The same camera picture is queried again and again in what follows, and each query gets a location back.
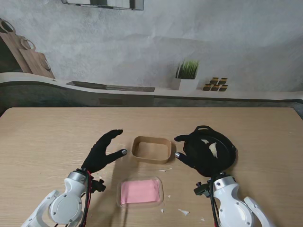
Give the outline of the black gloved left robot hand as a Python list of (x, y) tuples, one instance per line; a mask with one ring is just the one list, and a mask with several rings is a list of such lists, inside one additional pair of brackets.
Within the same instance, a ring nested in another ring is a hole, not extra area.
[(87, 170), (92, 174), (103, 169), (106, 165), (125, 156), (127, 154), (126, 149), (121, 149), (108, 155), (106, 154), (107, 147), (111, 141), (122, 133), (122, 129), (111, 130), (105, 133), (91, 148), (88, 156), (81, 166), (81, 169)]

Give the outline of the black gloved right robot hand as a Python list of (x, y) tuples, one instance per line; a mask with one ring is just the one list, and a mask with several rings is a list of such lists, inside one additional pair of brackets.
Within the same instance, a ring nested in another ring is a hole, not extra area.
[(184, 142), (183, 152), (177, 152), (175, 157), (190, 168), (195, 169), (205, 177), (212, 177), (218, 174), (220, 166), (213, 156), (209, 147), (198, 136), (179, 135), (174, 138), (176, 142)]

